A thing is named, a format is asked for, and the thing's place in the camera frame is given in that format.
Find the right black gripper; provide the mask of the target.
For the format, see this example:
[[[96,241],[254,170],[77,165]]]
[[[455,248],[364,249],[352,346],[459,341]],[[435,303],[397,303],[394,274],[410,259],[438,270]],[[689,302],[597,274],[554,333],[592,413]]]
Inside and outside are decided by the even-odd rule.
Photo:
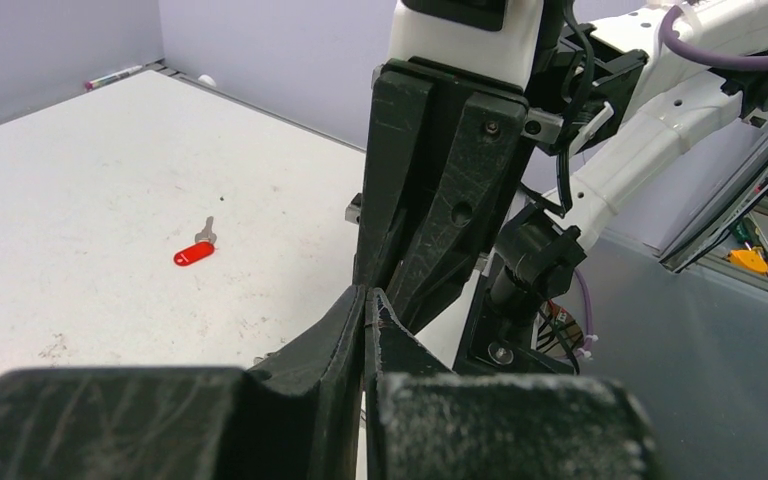
[[[427,60],[373,85],[353,282],[387,289],[417,333],[494,245],[536,143],[521,89]]]

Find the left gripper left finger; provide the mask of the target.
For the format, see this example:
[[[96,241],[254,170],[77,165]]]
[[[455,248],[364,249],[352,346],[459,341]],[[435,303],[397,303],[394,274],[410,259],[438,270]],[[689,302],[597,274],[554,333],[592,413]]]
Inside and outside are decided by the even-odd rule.
[[[0,479],[351,479],[366,291],[250,369],[0,376]]]

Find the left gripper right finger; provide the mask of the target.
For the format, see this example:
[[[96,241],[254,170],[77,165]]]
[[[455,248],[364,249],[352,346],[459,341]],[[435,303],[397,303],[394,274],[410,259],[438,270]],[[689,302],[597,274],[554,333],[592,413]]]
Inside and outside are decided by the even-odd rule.
[[[649,421],[619,384],[553,374],[458,375],[365,305],[371,479],[659,479]]]

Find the silver key with red tag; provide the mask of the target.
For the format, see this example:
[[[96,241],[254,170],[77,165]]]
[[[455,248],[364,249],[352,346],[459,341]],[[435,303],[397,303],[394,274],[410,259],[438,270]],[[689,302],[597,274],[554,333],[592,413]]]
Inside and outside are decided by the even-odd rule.
[[[194,235],[193,243],[173,255],[173,263],[179,267],[190,266],[215,252],[217,235],[213,231],[214,217],[208,216],[203,228]]]

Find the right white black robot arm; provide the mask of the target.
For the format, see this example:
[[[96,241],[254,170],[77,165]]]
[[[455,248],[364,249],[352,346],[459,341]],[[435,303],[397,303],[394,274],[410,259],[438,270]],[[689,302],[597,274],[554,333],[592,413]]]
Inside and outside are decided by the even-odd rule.
[[[576,374],[553,318],[620,209],[712,133],[768,111],[768,1],[399,1],[372,84],[353,280],[411,333],[462,293],[467,373]]]

